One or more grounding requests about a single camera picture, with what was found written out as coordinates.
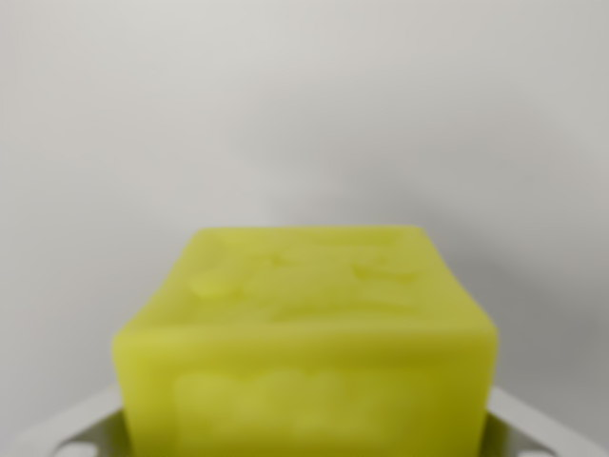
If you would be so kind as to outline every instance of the white wall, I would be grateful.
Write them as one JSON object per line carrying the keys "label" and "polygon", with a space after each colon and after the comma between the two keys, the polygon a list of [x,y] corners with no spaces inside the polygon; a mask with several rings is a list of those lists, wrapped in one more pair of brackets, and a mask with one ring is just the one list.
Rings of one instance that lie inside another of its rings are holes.
{"label": "white wall", "polygon": [[209,225],[416,223],[498,382],[609,446],[609,6],[0,3],[0,447]]}

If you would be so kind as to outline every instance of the soap top surface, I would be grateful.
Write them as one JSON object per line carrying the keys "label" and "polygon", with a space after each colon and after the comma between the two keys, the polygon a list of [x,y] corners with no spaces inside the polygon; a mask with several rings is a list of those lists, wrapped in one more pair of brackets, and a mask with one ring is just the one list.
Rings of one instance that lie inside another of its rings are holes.
{"label": "soap top surface", "polygon": [[124,328],[494,331],[413,226],[207,228]]}

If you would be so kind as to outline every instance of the white background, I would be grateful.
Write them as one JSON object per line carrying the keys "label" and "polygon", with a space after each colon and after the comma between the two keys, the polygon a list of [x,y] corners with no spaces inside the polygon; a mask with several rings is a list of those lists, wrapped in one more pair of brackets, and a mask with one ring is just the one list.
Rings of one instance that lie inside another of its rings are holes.
{"label": "white background", "polygon": [[416,223],[498,383],[609,446],[609,6],[4,0],[0,447],[210,225]]}

